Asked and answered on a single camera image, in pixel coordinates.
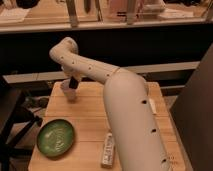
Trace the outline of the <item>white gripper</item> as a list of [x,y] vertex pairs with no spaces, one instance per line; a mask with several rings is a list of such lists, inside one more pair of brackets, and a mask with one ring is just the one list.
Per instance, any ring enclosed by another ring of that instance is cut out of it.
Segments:
[[66,66],[62,66],[62,70],[66,76],[70,79],[69,87],[72,89],[77,89],[79,82],[82,80],[82,74],[74,69],[69,69]]

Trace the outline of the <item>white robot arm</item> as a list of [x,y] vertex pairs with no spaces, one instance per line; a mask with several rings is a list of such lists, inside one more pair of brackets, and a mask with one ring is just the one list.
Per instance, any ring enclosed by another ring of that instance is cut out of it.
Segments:
[[172,171],[143,77],[80,56],[70,37],[52,47],[49,55],[68,75],[83,74],[103,85],[104,107],[122,171]]

